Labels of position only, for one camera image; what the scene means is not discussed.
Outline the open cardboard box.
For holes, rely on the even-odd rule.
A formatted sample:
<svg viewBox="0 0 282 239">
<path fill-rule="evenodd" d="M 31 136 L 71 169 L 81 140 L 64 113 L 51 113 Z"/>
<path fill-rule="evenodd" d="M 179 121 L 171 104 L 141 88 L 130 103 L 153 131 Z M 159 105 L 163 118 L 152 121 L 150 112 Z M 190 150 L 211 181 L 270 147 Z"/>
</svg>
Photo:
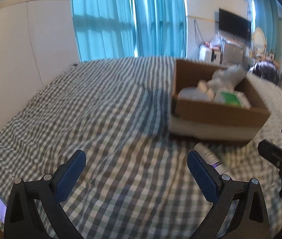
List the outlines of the open cardboard box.
<svg viewBox="0 0 282 239">
<path fill-rule="evenodd" d="M 223 66 L 202 61 L 178 59 L 174 68 L 171 109 L 168 130 L 179 136 L 191 136 L 205 141 L 239 142 L 247 144 L 263 127 L 271 113 L 247 76 L 234 91 L 243 92 L 251 109 L 228 106 L 212 101 L 178 99 L 179 92 L 197 87 L 200 80 L 209 81 Z"/>
</svg>

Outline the silver mini fridge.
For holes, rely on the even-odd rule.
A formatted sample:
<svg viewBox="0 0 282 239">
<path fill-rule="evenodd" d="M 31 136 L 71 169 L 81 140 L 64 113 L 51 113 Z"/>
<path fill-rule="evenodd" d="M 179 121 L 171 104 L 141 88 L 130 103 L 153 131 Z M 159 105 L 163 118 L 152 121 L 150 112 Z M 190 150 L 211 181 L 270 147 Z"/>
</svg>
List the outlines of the silver mini fridge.
<svg viewBox="0 0 282 239">
<path fill-rule="evenodd" d="M 225 41 L 221 52 L 222 64 L 239 64 L 243 60 L 244 49 L 236 43 Z"/>
</svg>

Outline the grey checkered bed sheet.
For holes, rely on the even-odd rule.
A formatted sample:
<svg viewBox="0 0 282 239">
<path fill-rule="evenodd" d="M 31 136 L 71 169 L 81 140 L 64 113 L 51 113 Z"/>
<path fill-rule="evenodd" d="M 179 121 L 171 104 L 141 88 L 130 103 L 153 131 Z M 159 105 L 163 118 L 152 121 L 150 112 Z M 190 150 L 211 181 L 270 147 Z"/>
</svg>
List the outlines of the grey checkered bed sheet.
<svg viewBox="0 0 282 239">
<path fill-rule="evenodd" d="M 57 77 L 0 131 L 0 196 L 81 149 L 64 210 L 84 238 L 188 238 L 210 204 L 186 165 L 194 142 L 168 134 L 175 62 L 105 59 Z"/>
</svg>

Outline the clear cotton swab jar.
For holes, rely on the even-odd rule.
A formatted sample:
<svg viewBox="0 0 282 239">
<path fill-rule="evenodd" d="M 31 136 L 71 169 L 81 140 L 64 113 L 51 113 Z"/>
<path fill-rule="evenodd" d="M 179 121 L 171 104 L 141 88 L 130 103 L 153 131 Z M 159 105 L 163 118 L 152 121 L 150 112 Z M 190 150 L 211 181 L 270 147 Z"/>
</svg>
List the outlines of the clear cotton swab jar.
<svg viewBox="0 0 282 239">
<path fill-rule="evenodd" d="M 196 87 L 187 87 L 179 92 L 178 99 L 190 101 L 212 101 L 214 99 L 214 94 L 212 91 L 203 92 Z"/>
</svg>

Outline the oval vanity mirror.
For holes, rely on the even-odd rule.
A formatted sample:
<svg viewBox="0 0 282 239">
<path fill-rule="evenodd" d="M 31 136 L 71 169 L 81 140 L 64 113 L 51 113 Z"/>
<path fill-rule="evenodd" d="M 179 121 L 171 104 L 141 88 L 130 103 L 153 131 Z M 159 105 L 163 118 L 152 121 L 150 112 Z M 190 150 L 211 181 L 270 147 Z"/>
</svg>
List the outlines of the oval vanity mirror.
<svg viewBox="0 0 282 239">
<path fill-rule="evenodd" d="M 267 40 L 264 32 L 260 27 L 255 28 L 255 31 L 252 34 L 251 41 L 253 51 L 255 51 L 257 55 L 262 55 L 266 52 Z"/>
</svg>

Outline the black puffy jacket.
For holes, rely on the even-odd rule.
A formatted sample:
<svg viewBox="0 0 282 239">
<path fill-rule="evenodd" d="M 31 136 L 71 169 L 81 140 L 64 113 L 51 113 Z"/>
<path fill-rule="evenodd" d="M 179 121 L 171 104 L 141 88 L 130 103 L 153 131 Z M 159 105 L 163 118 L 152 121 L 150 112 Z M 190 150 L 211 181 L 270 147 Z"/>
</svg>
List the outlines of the black puffy jacket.
<svg viewBox="0 0 282 239">
<path fill-rule="evenodd" d="M 257 62 L 249 69 L 249 72 L 257 75 L 261 79 L 272 82 L 276 86 L 279 86 L 282 82 L 282 73 L 280 70 L 277 69 L 274 64 L 267 61 Z"/>
</svg>

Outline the blue window curtains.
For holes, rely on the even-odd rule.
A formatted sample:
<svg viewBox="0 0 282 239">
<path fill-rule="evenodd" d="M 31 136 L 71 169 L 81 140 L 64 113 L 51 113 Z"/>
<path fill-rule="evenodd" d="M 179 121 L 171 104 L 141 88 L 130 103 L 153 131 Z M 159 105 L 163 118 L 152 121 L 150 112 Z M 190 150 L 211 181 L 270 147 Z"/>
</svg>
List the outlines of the blue window curtains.
<svg viewBox="0 0 282 239">
<path fill-rule="evenodd" d="M 185 57 L 185 0 L 71 0 L 82 61 L 105 58 Z"/>
</svg>

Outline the white socks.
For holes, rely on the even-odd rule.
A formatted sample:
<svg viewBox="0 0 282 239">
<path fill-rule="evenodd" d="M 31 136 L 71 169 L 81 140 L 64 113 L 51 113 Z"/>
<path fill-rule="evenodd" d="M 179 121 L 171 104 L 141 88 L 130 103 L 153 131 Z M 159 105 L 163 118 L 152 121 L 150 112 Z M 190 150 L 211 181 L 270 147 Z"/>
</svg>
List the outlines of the white socks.
<svg viewBox="0 0 282 239">
<path fill-rule="evenodd" d="M 209 81 L 200 80 L 197 88 L 200 92 L 212 92 L 214 95 L 219 90 L 234 91 L 235 87 L 246 77 L 247 71 L 241 65 L 229 66 L 225 70 L 216 70 Z"/>
</svg>

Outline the green white medicine box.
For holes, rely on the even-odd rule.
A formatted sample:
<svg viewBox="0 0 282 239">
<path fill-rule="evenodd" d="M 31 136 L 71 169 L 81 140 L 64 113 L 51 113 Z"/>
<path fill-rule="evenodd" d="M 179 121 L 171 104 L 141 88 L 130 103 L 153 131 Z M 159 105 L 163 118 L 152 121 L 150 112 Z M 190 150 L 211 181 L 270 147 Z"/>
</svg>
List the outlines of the green white medicine box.
<svg viewBox="0 0 282 239">
<path fill-rule="evenodd" d="M 220 89 L 213 101 L 228 106 L 251 109 L 251 104 L 243 92 Z"/>
</svg>

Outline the white suitcase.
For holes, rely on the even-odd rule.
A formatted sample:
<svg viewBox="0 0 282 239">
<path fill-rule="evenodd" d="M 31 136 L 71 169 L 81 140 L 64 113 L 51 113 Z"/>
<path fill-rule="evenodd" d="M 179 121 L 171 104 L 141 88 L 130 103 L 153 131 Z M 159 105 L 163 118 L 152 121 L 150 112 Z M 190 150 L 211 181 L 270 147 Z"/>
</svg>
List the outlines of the white suitcase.
<svg viewBox="0 0 282 239">
<path fill-rule="evenodd" d="M 205 45 L 201 45 L 199 49 L 199 60 L 205 62 L 213 62 L 214 51 Z"/>
</svg>

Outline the white toothpaste tube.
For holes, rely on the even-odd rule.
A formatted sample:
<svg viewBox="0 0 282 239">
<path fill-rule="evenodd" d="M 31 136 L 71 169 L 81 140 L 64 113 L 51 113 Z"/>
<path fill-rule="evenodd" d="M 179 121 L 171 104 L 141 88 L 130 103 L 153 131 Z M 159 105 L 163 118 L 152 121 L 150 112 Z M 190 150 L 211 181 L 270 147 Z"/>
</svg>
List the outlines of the white toothpaste tube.
<svg viewBox="0 0 282 239">
<path fill-rule="evenodd" d="M 195 151 L 199 153 L 199 155 L 203 158 L 203 160 L 208 164 L 214 167 L 214 169 L 220 174 L 228 174 L 231 175 L 227 167 L 223 164 L 223 162 L 210 151 L 204 144 L 201 142 L 197 143 L 194 148 Z"/>
</svg>

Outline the blue corner curtain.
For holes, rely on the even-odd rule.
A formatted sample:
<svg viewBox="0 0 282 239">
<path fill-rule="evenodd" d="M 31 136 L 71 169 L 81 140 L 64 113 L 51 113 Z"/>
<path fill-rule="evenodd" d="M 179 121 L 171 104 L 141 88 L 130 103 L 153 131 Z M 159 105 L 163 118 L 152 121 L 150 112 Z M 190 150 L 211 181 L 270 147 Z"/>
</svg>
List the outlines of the blue corner curtain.
<svg viewBox="0 0 282 239">
<path fill-rule="evenodd" d="M 265 35 L 267 51 L 279 55 L 279 18 L 276 0 L 253 0 L 255 4 L 255 27 Z"/>
</svg>

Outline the black wall television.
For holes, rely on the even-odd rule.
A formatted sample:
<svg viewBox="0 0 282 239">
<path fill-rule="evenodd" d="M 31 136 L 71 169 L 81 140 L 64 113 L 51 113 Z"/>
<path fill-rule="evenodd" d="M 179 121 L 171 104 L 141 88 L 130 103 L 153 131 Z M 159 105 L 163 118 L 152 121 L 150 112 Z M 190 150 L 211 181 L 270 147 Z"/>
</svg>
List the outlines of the black wall television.
<svg viewBox="0 0 282 239">
<path fill-rule="evenodd" d="M 251 22 L 221 8 L 218 11 L 218 26 L 219 30 L 244 40 L 250 40 L 251 38 Z"/>
</svg>

